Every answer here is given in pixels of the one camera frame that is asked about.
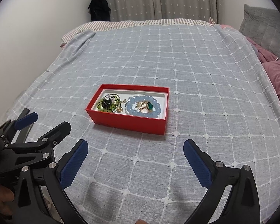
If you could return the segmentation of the person's left hand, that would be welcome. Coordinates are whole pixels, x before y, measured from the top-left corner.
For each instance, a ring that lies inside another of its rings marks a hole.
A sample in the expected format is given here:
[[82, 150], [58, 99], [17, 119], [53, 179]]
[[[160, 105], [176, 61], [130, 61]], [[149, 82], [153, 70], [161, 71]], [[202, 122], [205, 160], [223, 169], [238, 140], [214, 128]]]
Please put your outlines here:
[[14, 200], [14, 193], [8, 189], [0, 185], [0, 213], [3, 215], [12, 215], [13, 211], [9, 206], [9, 202]]

